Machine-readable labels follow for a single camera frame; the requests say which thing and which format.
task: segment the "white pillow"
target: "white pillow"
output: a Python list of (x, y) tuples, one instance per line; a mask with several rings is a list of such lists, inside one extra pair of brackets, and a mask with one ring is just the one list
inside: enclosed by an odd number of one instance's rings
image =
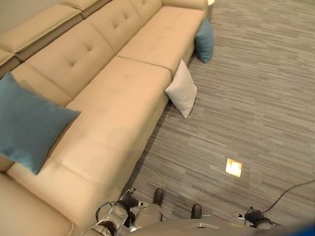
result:
[(179, 63), (173, 82), (165, 90), (176, 108), (187, 118), (197, 96), (197, 87), (183, 60)]

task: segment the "square floor light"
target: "square floor light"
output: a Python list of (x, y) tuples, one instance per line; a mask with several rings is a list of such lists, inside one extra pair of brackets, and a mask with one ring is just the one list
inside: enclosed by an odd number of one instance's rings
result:
[(242, 163), (229, 158), (226, 162), (225, 171), (231, 175), (239, 177), (242, 172)]

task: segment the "wall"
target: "wall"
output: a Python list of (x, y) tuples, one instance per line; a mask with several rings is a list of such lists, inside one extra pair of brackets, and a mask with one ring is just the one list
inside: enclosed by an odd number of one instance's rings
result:
[(0, 34), (61, 0), (0, 0)]

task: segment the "throw pillow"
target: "throw pillow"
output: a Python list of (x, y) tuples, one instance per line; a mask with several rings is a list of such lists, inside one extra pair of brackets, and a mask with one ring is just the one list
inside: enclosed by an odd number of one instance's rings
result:
[(52, 144), (79, 114), (21, 88), (6, 73), (0, 80), (0, 154), (38, 174)]
[(214, 48), (212, 27), (207, 18), (203, 20), (195, 38), (197, 55), (203, 63), (208, 63), (212, 57)]
[(183, 60), (179, 63), (173, 82), (165, 90), (176, 108), (187, 118), (197, 96), (197, 87)]

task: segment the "sofa cushion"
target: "sofa cushion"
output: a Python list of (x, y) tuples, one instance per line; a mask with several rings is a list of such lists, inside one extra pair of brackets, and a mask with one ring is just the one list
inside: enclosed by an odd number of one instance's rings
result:
[(19, 64), (20, 62), (14, 57), (14, 53), (0, 49), (0, 79), (6, 72), (13, 70)]
[(0, 189), (0, 235), (73, 235), (73, 223), (4, 174)]
[(143, 24), (147, 23), (162, 7), (161, 0), (130, 0)]
[(81, 10), (83, 18), (87, 18), (109, 1), (111, 0), (62, 0), (62, 4)]
[(162, 0), (163, 5), (191, 8), (205, 11), (208, 7), (207, 0)]
[(197, 96), (197, 87), (183, 60), (179, 63), (173, 82), (165, 92), (183, 117), (187, 118)]
[(68, 104), (113, 58), (102, 36), (82, 21), (12, 71), (22, 86)]
[(214, 48), (212, 27), (207, 18), (203, 20), (195, 38), (196, 52), (203, 63), (208, 63)]
[(0, 154), (0, 172), (5, 173), (12, 165), (13, 161)]
[(10, 72), (0, 81), (0, 111), (0, 154), (35, 175), (60, 133), (80, 114), (21, 88)]
[(40, 173), (15, 163), (7, 174), (84, 231), (102, 203), (119, 197), (164, 110), (170, 83), (167, 69), (113, 58), (68, 104), (81, 115)]
[(87, 18), (115, 53), (144, 25), (129, 0), (113, 0)]
[(0, 46), (25, 61), (80, 22), (79, 14), (72, 7), (55, 5), (1, 35)]
[(163, 6), (117, 55), (168, 68), (174, 76), (203, 16), (200, 10)]

